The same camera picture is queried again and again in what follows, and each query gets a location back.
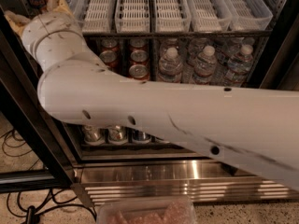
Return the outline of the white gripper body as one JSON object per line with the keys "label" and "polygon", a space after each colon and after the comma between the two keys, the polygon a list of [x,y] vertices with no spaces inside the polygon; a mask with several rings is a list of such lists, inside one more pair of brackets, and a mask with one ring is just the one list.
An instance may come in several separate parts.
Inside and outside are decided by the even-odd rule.
{"label": "white gripper body", "polygon": [[74,67],[84,67],[92,57],[77,22],[64,13],[36,16],[25,26],[21,42],[43,72],[68,60]]}

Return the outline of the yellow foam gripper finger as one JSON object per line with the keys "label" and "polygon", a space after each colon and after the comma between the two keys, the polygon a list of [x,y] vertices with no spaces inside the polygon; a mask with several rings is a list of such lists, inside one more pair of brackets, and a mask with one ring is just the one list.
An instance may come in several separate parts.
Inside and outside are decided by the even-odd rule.
{"label": "yellow foam gripper finger", "polygon": [[46,9],[48,12],[59,12],[73,17],[73,12],[66,0],[48,0]]}
{"label": "yellow foam gripper finger", "polygon": [[24,17],[23,15],[15,14],[14,12],[7,10],[5,13],[5,18],[8,21],[10,28],[18,35],[21,36],[26,25],[31,22],[30,19]]}

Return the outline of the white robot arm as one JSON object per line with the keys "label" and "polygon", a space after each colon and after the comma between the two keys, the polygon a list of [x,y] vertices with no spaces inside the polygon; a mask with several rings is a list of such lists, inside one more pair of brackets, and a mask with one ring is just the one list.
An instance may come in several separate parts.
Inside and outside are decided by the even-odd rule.
{"label": "white robot arm", "polygon": [[138,81],[87,46],[65,0],[32,19],[4,13],[40,64],[37,97],[59,121],[121,125],[299,190],[299,94]]}

